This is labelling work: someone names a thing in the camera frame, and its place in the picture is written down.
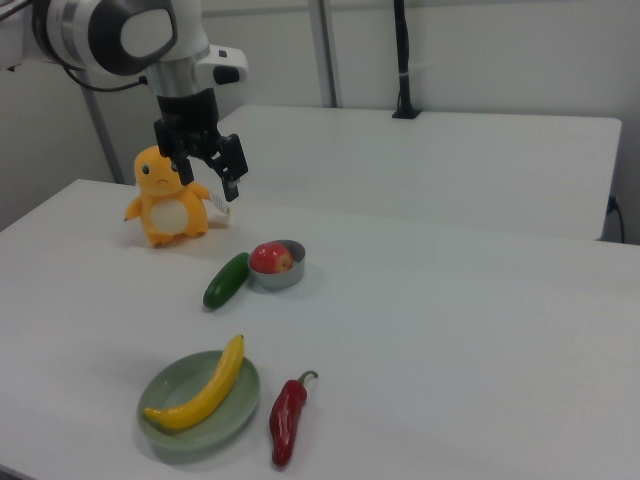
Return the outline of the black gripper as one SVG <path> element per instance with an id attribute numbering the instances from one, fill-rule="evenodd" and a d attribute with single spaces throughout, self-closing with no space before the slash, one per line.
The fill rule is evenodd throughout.
<path id="1" fill-rule="evenodd" d="M 234 201 L 248 165 L 239 136 L 223 136 L 218 130 L 214 89 L 183 97 L 158 96 L 157 103 L 161 117 L 154 123 L 156 143 L 161 155 L 170 158 L 181 184 L 194 181 L 189 156 L 204 159 L 220 178 L 225 200 Z"/>

